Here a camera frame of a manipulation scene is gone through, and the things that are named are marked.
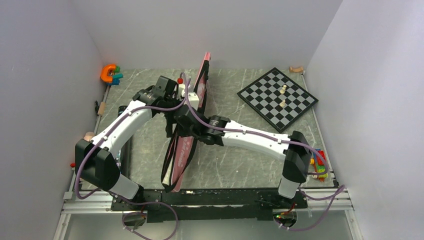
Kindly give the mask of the pink racket bag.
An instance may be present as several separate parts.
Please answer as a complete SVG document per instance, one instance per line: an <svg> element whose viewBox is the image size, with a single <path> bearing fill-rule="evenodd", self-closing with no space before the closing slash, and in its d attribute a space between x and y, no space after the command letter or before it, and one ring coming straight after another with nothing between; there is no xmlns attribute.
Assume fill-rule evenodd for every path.
<svg viewBox="0 0 424 240"><path fill-rule="evenodd" d="M201 114L206 109L210 60L211 53L206 52L197 77L190 81L188 87L183 85L183 77L179 77L177 81L179 84L177 97L183 100L187 93L191 107ZM169 128L170 141L161 171L161 184L167 193L180 191L184 172L193 159L198 143L193 136L195 127L202 127L186 105L176 111L175 117L179 123Z"/></svg>

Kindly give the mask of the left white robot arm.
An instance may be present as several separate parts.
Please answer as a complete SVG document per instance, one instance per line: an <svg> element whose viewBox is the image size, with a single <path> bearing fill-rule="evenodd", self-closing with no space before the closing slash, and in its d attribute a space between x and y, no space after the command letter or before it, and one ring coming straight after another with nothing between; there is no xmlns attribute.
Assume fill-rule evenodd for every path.
<svg viewBox="0 0 424 240"><path fill-rule="evenodd" d="M91 140L80 139L75 145L75 194L79 193L79 180L124 198L131 210L144 203L144 188L124 176L116 163L116 156L134 133L155 115L163 113L166 118L165 132L173 135L173 112L183 105L178 99L179 84L160 76L155 85L139 90L126 109L104 131Z"/></svg>

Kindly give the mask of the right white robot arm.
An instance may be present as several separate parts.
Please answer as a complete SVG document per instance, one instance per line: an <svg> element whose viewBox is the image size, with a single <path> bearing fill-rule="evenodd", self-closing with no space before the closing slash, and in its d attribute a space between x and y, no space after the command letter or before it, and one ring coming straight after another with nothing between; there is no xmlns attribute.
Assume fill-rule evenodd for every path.
<svg viewBox="0 0 424 240"><path fill-rule="evenodd" d="M210 146L239 147L281 160L283 170L275 200L282 208L295 201L298 188L307 180L313 149L301 132L277 134L247 127L227 117L206 118L187 105L172 117L181 137L193 137Z"/></svg>

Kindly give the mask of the blue green toy blocks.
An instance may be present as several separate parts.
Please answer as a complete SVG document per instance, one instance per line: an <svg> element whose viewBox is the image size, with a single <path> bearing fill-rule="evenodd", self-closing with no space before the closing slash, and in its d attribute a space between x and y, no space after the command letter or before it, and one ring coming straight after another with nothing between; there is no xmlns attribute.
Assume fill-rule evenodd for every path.
<svg viewBox="0 0 424 240"><path fill-rule="evenodd" d="M121 73L120 66L117 65L117 68L115 70L115 74L113 75L113 81L112 83L106 83L108 86L116 86L120 84L120 80L124 77L124 75Z"/></svg>

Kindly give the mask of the small wooden brush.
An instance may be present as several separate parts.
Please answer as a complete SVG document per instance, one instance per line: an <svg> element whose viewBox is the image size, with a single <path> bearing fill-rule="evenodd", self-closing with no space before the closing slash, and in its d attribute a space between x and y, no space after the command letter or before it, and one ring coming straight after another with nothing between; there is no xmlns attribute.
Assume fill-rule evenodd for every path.
<svg viewBox="0 0 424 240"><path fill-rule="evenodd" d="M98 116L103 116L105 107L106 107L106 103L104 101L102 102L98 102L97 100L95 101L94 110Z"/></svg>

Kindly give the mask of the orange C toy block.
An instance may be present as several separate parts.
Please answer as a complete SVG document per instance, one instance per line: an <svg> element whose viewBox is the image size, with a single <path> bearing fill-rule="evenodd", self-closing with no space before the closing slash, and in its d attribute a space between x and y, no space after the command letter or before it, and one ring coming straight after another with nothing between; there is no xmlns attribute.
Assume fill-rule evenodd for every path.
<svg viewBox="0 0 424 240"><path fill-rule="evenodd" d="M113 82L113 75L115 74L116 69L117 69L116 64L107 64L101 70L100 79L107 84L112 83Z"/></svg>

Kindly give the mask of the black white chessboard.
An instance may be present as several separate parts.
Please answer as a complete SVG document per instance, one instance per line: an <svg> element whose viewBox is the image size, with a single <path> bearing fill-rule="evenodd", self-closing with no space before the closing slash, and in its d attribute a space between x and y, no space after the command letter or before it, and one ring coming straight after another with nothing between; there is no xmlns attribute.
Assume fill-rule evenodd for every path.
<svg viewBox="0 0 424 240"><path fill-rule="evenodd" d="M281 94L283 85L287 85L287 89ZM237 95L279 133L283 133L319 101L276 67L241 89Z"/></svg>

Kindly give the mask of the white chess piece upper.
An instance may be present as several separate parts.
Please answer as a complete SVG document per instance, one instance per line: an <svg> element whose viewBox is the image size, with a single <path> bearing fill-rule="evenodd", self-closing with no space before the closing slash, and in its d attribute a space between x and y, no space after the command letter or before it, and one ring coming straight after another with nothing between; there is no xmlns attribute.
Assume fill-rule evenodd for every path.
<svg viewBox="0 0 424 240"><path fill-rule="evenodd" d="M286 85L286 84L284 84L284 85L282 86L282 88L280 89L280 93L283 95L283 94L286 92L286 89L287 89L287 85Z"/></svg>

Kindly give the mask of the wooden arch block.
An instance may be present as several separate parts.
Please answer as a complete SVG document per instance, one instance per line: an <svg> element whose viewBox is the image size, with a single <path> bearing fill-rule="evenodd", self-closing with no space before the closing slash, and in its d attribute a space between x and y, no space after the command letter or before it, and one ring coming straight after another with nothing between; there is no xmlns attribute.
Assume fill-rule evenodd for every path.
<svg viewBox="0 0 424 240"><path fill-rule="evenodd" d="M300 66L300 67L290 66L289 72L290 73L300 73L300 74L302 74L304 72L304 68L302 66Z"/></svg>

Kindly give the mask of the colourful toy brick stack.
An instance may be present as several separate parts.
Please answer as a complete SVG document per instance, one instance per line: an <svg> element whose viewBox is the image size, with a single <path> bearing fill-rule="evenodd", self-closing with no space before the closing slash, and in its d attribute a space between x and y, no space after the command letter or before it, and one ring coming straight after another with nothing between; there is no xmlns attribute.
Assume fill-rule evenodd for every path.
<svg viewBox="0 0 424 240"><path fill-rule="evenodd" d="M327 163L327 158L326 158L325 152L323 150L319 149L319 148L317 148L316 151L319 153L319 155ZM310 159L310 165L313 166L314 171L316 173L322 173L326 170L325 163L315 153L312 154L312 157ZM323 175L313 175L312 177L316 180L319 180L320 182L324 182L329 177L329 174L326 173L326 174L323 174Z"/></svg>

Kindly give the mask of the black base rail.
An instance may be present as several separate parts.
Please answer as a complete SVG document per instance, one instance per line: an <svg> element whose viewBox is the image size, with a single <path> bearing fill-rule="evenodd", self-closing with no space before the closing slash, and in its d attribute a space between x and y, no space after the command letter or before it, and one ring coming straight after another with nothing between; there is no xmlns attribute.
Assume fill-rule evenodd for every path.
<svg viewBox="0 0 424 240"><path fill-rule="evenodd" d="M146 189L144 201L148 204L142 207L114 197L110 209L113 212L143 210L147 214L148 223L161 223L174 219L271 221L274 214L308 207L301 193L297 192L293 199L288 199L280 196L276 187L183 189L169 193Z"/></svg>

